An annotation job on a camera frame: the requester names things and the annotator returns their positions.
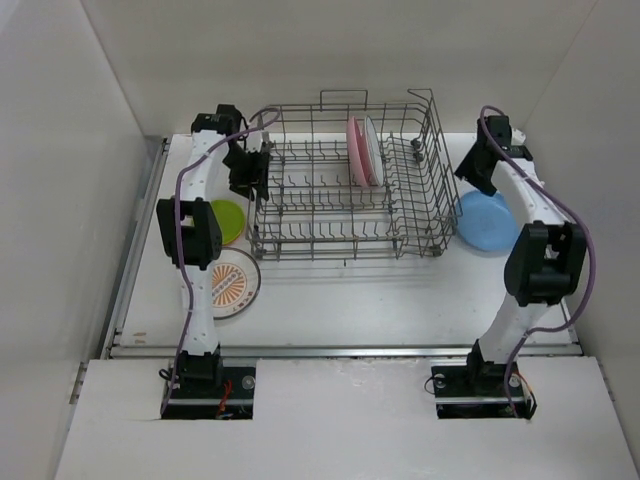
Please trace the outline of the blue plate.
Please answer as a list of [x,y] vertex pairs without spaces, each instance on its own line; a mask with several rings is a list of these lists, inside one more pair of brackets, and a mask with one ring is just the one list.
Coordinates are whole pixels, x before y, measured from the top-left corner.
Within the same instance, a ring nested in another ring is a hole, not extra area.
[[483,252],[510,251],[520,233],[503,195],[487,196],[478,190],[465,193],[455,207],[457,234],[470,247]]

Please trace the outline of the lime green plate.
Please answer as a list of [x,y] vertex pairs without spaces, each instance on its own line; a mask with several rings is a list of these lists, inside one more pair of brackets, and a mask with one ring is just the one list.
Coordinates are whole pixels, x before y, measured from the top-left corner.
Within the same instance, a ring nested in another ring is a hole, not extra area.
[[216,199],[211,206],[222,234],[222,244],[229,245],[237,240],[245,227],[243,209],[235,202]]

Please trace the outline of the white plate orange sunburst pattern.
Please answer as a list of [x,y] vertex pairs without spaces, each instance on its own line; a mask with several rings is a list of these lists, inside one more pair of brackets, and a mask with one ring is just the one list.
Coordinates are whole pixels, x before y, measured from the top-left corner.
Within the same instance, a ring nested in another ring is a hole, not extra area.
[[256,300],[261,285],[261,270],[249,253],[232,247],[223,248],[213,269],[214,320],[228,320],[242,313]]

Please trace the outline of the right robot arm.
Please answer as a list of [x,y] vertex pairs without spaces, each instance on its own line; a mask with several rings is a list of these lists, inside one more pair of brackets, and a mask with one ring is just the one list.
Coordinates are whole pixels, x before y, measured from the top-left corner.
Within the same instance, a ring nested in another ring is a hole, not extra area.
[[546,191],[528,148],[513,144],[508,116],[486,106],[477,125],[455,175],[485,197],[501,194],[521,228],[504,266],[503,302],[463,369],[465,386],[484,394],[507,391],[519,350],[542,329],[539,320],[576,291],[592,241],[577,216]]

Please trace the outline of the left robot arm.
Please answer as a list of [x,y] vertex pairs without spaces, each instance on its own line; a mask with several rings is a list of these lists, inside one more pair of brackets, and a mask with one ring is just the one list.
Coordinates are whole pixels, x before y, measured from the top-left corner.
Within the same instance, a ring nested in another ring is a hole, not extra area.
[[180,275],[185,322],[171,369],[163,374],[168,389],[217,394],[224,373],[214,326],[212,280],[222,251],[222,231],[213,207],[213,187],[221,167],[229,169],[229,189],[246,199],[269,198],[268,148],[247,151],[240,143],[275,122],[280,112],[265,109],[250,120],[232,104],[200,113],[191,124],[192,150],[177,174],[174,193],[156,203],[165,255]]

